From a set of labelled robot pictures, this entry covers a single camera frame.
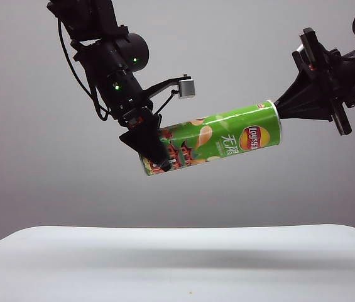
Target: gray wall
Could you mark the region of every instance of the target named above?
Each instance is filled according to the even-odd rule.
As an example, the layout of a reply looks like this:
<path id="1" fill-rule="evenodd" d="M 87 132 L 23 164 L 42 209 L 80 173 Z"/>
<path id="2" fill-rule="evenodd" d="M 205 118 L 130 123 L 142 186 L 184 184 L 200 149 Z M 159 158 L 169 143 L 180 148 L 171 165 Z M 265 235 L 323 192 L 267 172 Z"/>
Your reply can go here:
<path id="1" fill-rule="evenodd" d="M 278 147 L 146 177 L 117 138 L 123 129 L 99 121 L 74 81 L 45 5 L 0 0 L 0 238 L 37 225 L 355 227 L 355 109 L 349 137 L 328 122 L 285 120 Z M 195 77 L 197 97 L 174 100 L 164 125 L 279 97 L 305 27 L 327 48 L 355 48 L 355 0 L 114 5 L 150 46 L 143 87 Z"/>

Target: green lay's can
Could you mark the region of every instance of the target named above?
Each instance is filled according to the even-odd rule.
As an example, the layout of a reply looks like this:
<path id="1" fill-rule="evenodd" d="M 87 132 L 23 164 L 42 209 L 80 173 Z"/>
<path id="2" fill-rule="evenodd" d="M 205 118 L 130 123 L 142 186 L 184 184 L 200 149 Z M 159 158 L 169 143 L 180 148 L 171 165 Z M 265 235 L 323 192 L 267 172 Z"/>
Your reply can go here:
<path id="1" fill-rule="evenodd" d="M 278 145 L 281 125 L 271 101 L 235 109 L 159 130 L 159 138 L 170 154 L 171 170 L 210 162 Z M 163 171 L 141 157 L 150 176 Z"/>

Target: robotic arm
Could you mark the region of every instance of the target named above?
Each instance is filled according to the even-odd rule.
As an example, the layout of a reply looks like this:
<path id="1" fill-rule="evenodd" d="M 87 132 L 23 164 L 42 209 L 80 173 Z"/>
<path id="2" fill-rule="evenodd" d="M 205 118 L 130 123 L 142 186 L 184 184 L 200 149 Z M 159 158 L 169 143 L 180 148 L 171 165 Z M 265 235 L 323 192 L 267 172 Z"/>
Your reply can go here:
<path id="1" fill-rule="evenodd" d="M 93 100 L 98 117 L 106 121 L 110 115 L 118 120 L 128 129 L 120 136 L 122 142 L 169 170 L 169 154 L 158 138 L 161 115 L 153 113 L 150 98 L 173 85 L 178 92 L 172 91 L 172 96 L 178 93 L 180 98 L 190 98 L 195 95 L 192 78 L 184 75 L 143 90 L 133 72 L 147 65 L 148 46 L 139 35 L 129 33 L 127 26 L 117 25 L 110 0 L 52 0 L 47 8 L 58 18 L 60 40 L 71 68 L 61 23 L 72 39 L 71 46 L 77 51 L 74 60 L 85 69 L 89 91 L 72 70 Z M 96 41 L 88 46 L 81 43 L 91 40 Z M 97 91 L 106 108 L 99 104 Z"/>

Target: can lid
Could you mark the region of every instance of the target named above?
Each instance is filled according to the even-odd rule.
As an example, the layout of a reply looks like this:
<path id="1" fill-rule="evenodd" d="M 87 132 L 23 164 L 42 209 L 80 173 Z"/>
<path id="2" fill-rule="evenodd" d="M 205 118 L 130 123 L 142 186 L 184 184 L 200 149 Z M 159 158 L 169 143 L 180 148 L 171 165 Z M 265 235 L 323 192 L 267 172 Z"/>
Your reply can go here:
<path id="1" fill-rule="evenodd" d="M 275 111 L 276 118 L 278 119 L 279 134 L 280 134 L 279 144 L 280 144 L 280 143 L 282 142 L 282 124 L 281 124 L 281 122 L 280 122 L 279 112 L 278 112 L 278 110 L 277 110 L 277 108 L 276 108 L 276 106 L 275 106 L 275 104 L 274 104 L 273 101 L 271 101 L 271 100 L 269 99 L 269 100 L 267 100 L 267 102 L 271 103 L 272 108 L 273 108 L 274 111 Z"/>

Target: white tabletop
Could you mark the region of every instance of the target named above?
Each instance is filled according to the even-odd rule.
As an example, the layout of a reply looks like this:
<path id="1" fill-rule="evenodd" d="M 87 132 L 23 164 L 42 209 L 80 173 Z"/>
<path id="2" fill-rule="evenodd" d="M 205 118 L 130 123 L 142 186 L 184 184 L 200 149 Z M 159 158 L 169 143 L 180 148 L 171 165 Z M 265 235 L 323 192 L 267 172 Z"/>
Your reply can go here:
<path id="1" fill-rule="evenodd" d="M 355 301 L 355 228 L 29 228 L 0 301 Z"/>

